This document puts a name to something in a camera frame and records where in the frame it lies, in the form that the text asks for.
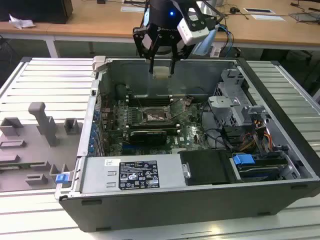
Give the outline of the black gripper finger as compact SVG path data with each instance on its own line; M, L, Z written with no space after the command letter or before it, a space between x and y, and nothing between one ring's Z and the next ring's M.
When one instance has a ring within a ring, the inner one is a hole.
M152 74L155 56L162 42L162 35L155 26L145 26L134 27L132 37L139 56L149 60L148 72Z
M170 35L169 42L171 46L171 63L170 74L175 72L176 63L180 60L185 60L189 57L192 51L192 45L186 45L179 34Z

